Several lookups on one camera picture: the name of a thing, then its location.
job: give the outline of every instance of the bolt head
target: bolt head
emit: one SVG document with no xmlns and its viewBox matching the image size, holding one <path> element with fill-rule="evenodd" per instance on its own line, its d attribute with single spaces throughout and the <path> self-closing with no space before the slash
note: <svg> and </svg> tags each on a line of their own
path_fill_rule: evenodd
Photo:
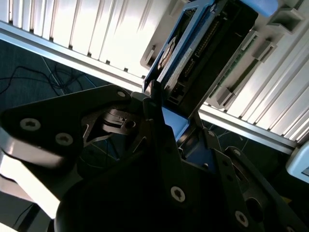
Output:
<svg viewBox="0 0 309 232">
<path fill-rule="evenodd" d="M 41 124 L 34 118 L 24 118 L 19 123 L 20 127 L 26 131 L 37 131 L 41 128 Z"/>
<path fill-rule="evenodd" d="M 180 203 L 184 202 L 184 200 L 185 200 L 185 194 L 184 194 L 183 190 L 182 190 L 180 187 L 173 186 L 173 187 L 170 189 L 170 193 L 171 193 L 172 197 L 173 197 L 176 201 L 178 201 L 178 202 L 180 202 Z"/>
<path fill-rule="evenodd" d="M 249 226 L 249 221 L 247 217 L 241 211 L 236 211 L 235 217 L 236 217 L 236 220 L 244 227 L 247 228 Z"/>
<path fill-rule="evenodd" d="M 234 149 L 233 152 L 234 152 L 236 155 L 238 155 L 238 156 L 241 155 L 241 154 L 240 154 L 240 151 L 238 151 L 238 150 L 236 150 L 236 149 Z"/>
<path fill-rule="evenodd" d="M 59 133 L 55 137 L 56 143 L 62 146 L 69 146 L 73 143 L 73 138 L 67 133 Z"/>
<path fill-rule="evenodd" d="M 124 98 L 124 97 L 126 96 L 126 94 L 125 94 L 124 92 L 118 91 L 117 93 L 118 93 L 118 95 L 119 95 L 120 97 L 123 97 L 123 98 Z"/>
<path fill-rule="evenodd" d="M 208 134 L 211 136 L 211 137 L 214 137 L 215 136 L 215 134 L 212 132 L 212 131 L 208 131 Z"/>
</svg>

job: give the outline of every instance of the screw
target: screw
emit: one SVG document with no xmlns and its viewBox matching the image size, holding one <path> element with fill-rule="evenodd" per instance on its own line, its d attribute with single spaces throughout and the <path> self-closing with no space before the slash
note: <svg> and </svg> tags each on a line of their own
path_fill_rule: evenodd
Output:
<svg viewBox="0 0 309 232">
<path fill-rule="evenodd" d="M 211 7 L 210 12 L 214 14 L 214 13 L 216 13 L 216 10 L 217 10 L 217 6 L 216 6 L 216 4 L 214 4 L 214 5 Z"/>
<path fill-rule="evenodd" d="M 234 149 L 233 152 L 234 152 L 236 155 L 240 156 L 240 152 L 239 152 L 238 150 Z"/>
<path fill-rule="evenodd" d="M 41 124 L 34 118 L 24 118 L 19 123 L 20 127 L 26 131 L 37 131 L 41 128 Z"/>
<path fill-rule="evenodd" d="M 125 94 L 124 92 L 118 91 L 117 93 L 118 93 L 118 95 L 119 95 L 120 97 L 125 97 L 125 96 L 126 96 L 126 94 Z"/>
<path fill-rule="evenodd" d="M 180 187 L 177 187 L 177 186 L 172 187 L 170 189 L 170 193 L 176 201 L 178 201 L 180 203 L 184 202 L 185 194 Z"/>
<path fill-rule="evenodd" d="M 208 131 L 208 134 L 211 136 L 211 137 L 214 137 L 214 133 L 212 131 Z"/>
<path fill-rule="evenodd" d="M 295 232 L 295 230 L 293 230 L 293 228 L 290 227 L 290 226 L 288 226 L 288 227 L 286 228 L 286 230 L 287 230 L 287 232 Z"/>
<path fill-rule="evenodd" d="M 244 227 L 248 227 L 249 226 L 249 221 L 247 219 L 247 217 L 240 211 L 236 211 L 235 212 L 235 217 L 237 219 L 237 221 L 243 225 Z"/>
<path fill-rule="evenodd" d="M 67 133 L 59 133 L 55 137 L 56 142 L 62 146 L 69 146 L 73 143 L 73 138 Z"/>
</svg>

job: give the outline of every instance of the blue plastic part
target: blue plastic part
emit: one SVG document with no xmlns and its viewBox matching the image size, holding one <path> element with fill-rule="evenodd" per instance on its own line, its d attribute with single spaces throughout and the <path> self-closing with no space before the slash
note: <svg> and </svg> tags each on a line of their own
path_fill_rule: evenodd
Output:
<svg viewBox="0 0 309 232">
<path fill-rule="evenodd" d="M 165 124 L 172 127 L 176 141 L 179 140 L 188 128 L 190 121 L 164 107 L 162 107 L 162 112 Z"/>
<path fill-rule="evenodd" d="M 269 17 L 278 9 L 277 0 L 241 0 L 256 12 Z"/>
<path fill-rule="evenodd" d="M 169 68 L 174 65 L 176 59 L 178 58 L 178 56 L 182 52 L 184 46 L 186 45 L 186 42 L 190 38 L 190 35 L 193 33 L 193 31 L 195 30 L 196 26 L 198 25 L 200 19 L 202 18 L 205 10 L 207 9 L 208 6 L 212 5 L 213 3 L 214 3 L 214 0 L 196 0 L 194 2 L 190 2 L 190 3 L 186 4 L 183 7 L 183 11 L 182 11 L 181 15 L 179 16 L 178 21 L 177 21 L 173 31 L 170 33 L 169 38 L 167 39 L 167 41 L 165 42 L 164 46 L 162 47 L 160 53 L 158 54 L 157 58 L 155 59 L 153 65 L 152 65 L 152 67 L 151 67 L 151 69 L 149 71 L 149 74 L 144 79 L 144 83 L 143 83 L 143 86 L 142 86 L 142 91 L 143 92 L 146 90 L 146 88 L 148 87 L 149 83 L 152 81 L 152 80 L 150 80 L 150 74 L 154 71 L 154 69 L 157 69 L 159 61 L 160 61 L 160 58 L 161 58 L 161 56 L 162 56 L 166 46 L 171 41 L 172 36 L 173 36 L 173 34 L 174 34 L 174 32 L 175 32 L 175 30 L 177 28 L 177 25 L 179 24 L 183 14 L 184 14 L 184 12 L 186 10 L 196 9 L 193 17 L 191 18 L 191 21 L 190 21 L 189 25 L 187 26 L 185 32 L 183 33 L 182 38 L 178 42 L 178 44 L 177 44 L 177 46 L 176 46 L 176 48 L 175 48 L 175 50 L 174 50 L 174 52 L 172 54 L 172 57 L 170 58 L 170 60 L 172 62 L 169 62 L 165 66 L 165 68 L 162 70 L 162 72 L 160 74 L 160 77 L 164 77 L 166 72 L 169 70 Z"/>
</svg>

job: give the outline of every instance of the blue bracket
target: blue bracket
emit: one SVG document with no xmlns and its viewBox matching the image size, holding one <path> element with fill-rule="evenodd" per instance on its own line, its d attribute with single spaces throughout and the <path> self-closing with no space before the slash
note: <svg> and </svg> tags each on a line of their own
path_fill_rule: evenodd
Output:
<svg viewBox="0 0 309 232">
<path fill-rule="evenodd" d="M 241 1 L 250 6 L 256 12 L 266 17 L 272 16 L 278 9 L 277 0 L 241 0 Z"/>
<path fill-rule="evenodd" d="M 172 127 L 176 141 L 179 140 L 190 125 L 190 121 L 165 107 L 162 107 L 162 112 L 165 124 Z"/>
</svg>

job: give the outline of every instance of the mounting hole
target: mounting hole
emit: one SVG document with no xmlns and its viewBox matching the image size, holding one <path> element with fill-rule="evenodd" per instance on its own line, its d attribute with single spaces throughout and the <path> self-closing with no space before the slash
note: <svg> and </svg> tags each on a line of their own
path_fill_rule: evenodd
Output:
<svg viewBox="0 0 309 232">
<path fill-rule="evenodd" d="M 256 222 L 262 222 L 264 220 L 264 214 L 260 203 L 254 199 L 249 198 L 246 200 L 246 206 L 251 218 Z"/>
<path fill-rule="evenodd" d="M 171 193 L 172 197 L 173 197 L 176 201 L 178 201 L 178 202 L 180 202 L 180 203 L 184 202 L 184 200 L 185 200 L 185 194 L 184 194 L 183 190 L 182 190 L 180 187 L 173 186 L 173 187 L 170 189 L 170 193 Z"/>
<path fill-rule="evenodd" d="M 55 137 L 56 143 L 62 146 L 69 146 L 73 143 L 73 138 L 67 133 L 59 133 Z"/>
<path fill-rule="evenodd" d="M 135 127 L 135 122 L 134 121 L 128 121 L 125 123 L 125 128 L 127 129 L 132 129 L 133 127 Z"/>
<path fill-rule="evenodd" d="M 215 136 L 215 134 L 212 132 L 212 131 L 208 131 L 208 134 L 211 136 L 211 137 L 214 137 Z"/>
<path fill-rule="evenodd" d="M 227 177 L 227 179 L 229 180 L 229 181 L 233 181 L 233 178 L 230 176 L 230 175 L 226 175 L 226 177 Z"/>
<path fill-rule="evenodd" d="M 241 155 L 240 152 L 239 152 L 238 150 L 236 150 L 236 149 L 234 149 L 233 152 L 234 152 L 236 155 L 238 155 L 238 156 Z"/>
<path fill-rule="evenodd" d="M 118 95 L 119 95 L 120 97 L 123 97 L 123 98 L 124 98 L 124 97 L 126 96 L 126 94 L 125 94 L 124 92 L 118 91 L 117 93 L 118 93 Z"/>
<path fill-rule="evenodd" d="M 249 226 L 249 221 L 247 217 L 241 211 L 236 211 L 235 217 L 236 217 L 236 220 L 244 227 L 247 228 Z"/>
<path fill-rule="evenodd" d="M 20 127 L 26 131 L 37 131 L 41 128 L 41 124 L 34 118 L 24 118 L 19 123 Z"/>
</svg>

